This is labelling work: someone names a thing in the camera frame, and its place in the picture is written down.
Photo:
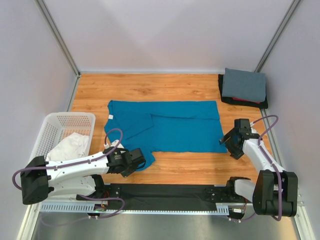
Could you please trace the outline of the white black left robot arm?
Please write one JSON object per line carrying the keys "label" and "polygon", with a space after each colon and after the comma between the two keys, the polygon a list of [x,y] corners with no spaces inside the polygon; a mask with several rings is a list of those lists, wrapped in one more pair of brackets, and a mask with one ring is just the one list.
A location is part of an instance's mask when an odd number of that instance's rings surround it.
{"label": "white black left robot arm", "polygon": [[45,160],[36,156],[20,174],[22,203],[33,205],[53,196],[86,196],[99,201],[105,196],[100,175],[120,174],[126,178],[146,165],[139,148],[109,147],[94,155],[72,160]]}

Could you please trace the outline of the blue t shirt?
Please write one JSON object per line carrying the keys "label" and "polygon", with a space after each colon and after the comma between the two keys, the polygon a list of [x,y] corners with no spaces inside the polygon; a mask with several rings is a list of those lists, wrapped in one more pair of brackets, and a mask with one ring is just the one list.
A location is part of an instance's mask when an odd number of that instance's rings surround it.
{"label": "blue t shirt", "polygon": [[132,151],[140,149],[146,163],[156,160],[154,152],[226,153],[215,101],[117,101],[108,105],[104,131],[111,142]]}

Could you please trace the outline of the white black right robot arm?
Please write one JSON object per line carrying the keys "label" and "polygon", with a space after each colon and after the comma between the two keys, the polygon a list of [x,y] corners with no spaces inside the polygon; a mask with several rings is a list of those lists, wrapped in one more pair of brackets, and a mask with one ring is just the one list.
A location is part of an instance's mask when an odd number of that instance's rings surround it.
{"label": "white black right robot arm", "polygon": [[246,177],[231,177],[225,189],[229,201],[236,202],[243,197],[252,203],[257,215],[271,216],[277,221],[296,215],[298,177],[275,161],[253,122],[247,118],[235,119],[234,127],[219,143],[236,160],[246,155],[258,173],[256,182]]}

